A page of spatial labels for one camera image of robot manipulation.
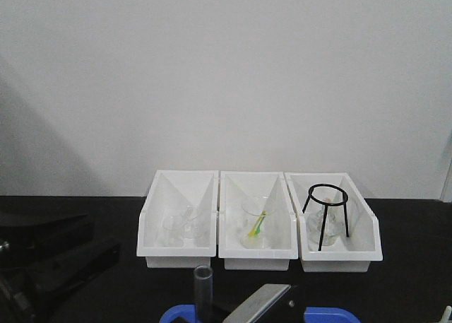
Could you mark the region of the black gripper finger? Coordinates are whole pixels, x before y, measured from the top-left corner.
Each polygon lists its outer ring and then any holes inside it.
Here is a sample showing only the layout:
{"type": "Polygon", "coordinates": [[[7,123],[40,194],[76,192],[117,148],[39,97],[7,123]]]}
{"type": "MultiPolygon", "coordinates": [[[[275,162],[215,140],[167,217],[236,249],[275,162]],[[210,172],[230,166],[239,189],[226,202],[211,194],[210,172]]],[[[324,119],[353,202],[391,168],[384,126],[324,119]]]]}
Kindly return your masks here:
{"type": "MultiPolygon", "coordinates": [[[[206,322],[223,322],[225,318],[232,313],[230,305],[211,302],[204,306],[203,314],[206,315],[206,322]]],[[[201,312],[195,304],[177,305],[175,322],[204,322],[201,318],[201,312]]]]}
{"type": "Polygon", "coordinates": [[[288,284],[264,284],[226,316],[223,322],[257,322],[290,289],[291,285],[288,284]]]}

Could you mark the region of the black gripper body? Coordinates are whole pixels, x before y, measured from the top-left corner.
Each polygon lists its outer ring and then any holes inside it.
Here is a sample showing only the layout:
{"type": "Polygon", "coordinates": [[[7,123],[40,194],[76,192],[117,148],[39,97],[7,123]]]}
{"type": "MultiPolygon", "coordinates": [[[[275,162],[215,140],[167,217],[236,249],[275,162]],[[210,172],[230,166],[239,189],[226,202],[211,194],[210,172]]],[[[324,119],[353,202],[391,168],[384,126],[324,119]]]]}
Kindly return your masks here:
{"type": "Polygon", "coordinates": [[[291,289],[257,322],[303,322],[306,304],[299,286],[291,289]]]}

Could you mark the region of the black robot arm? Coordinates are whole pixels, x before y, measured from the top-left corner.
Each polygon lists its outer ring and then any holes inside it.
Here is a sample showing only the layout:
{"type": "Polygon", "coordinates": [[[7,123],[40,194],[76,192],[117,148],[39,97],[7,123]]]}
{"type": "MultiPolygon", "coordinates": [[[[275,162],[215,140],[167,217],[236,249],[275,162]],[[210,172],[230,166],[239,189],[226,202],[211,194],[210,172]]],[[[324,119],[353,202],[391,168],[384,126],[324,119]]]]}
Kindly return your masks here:
{"type": "Polygon", "coordinates": [[[190,269],[136,256],[138,217],[73,216],[1,227],[2,322],[158,322],[194,302],[190,269]]]}

